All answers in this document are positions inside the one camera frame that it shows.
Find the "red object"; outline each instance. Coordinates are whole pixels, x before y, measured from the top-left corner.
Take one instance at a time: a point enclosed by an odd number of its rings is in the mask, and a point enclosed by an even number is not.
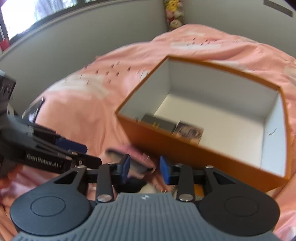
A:
[[[0,47],[1,47],[2,51],[6,50],[9,47],[8,39],[4,39],[3,41],[1,41]]]

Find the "plush toy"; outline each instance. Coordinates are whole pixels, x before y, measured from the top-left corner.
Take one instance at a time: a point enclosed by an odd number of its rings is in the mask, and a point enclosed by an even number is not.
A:
[[[174,13],[171,12],[171,11],[168,11],[168,10],[166,10],[166,17],[168,19],[168,22],[171,22],[171,21],[173,21],[175,19],[174,18]]]
[[[177,11],[178,10],[178,0],[170,0],[166,4],[166,10],[171,11],[171,12]]]
[[[174,18],[177,19],[178,17],[183,16],[183,12],[177,10],[174,12]]]
[[[170,26],[170,31],[181,27],[183,24],[181,23],[180,20],[178,19],[174,19],[173,21],[170,22],[169,26]]]
[[[183,3],[181,0],[164,0],[166,22],[169,30],[174,30],[184,24]]]

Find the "window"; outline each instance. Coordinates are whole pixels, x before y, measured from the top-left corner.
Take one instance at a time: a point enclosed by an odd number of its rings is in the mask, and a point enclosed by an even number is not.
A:
[[[7,0],[1,7],[7,35],[12,39],[37,21],[77,4],[77,0]]]
[[[4,37],[14,42],[53,18],[102,1],[104,0],[0,0],[0,28]]]

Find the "pink bedsheet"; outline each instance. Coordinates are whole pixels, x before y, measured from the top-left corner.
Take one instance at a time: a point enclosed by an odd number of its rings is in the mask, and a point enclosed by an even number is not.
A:
[[[128,143],[114,111],[130,91],[166,55],[190,56],[232,66],[268,79],[283,88],[289,112],[295,171],[296,60],[278,49],[203,25],[185,25],[151,42],[121,47],[47,89],[37,123],[81,142],[95,156],[108,147]],[[52,178],[30,167],[0,190],[0,234],[10,240],[16,231],[9,207],[16,197]],[[273,195],[281,208],[275,234],[290,240],[296,234],[296,177]]]

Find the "open box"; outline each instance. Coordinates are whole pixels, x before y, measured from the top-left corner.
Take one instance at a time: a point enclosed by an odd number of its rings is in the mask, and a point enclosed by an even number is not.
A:
[[[146,114],[204,128],[199,145],[141,121]],[[281,88],[206,61],[168,56],[116,110],[130,142],[194,168],[213,165],[261,190],[291,177],[290,133]]]

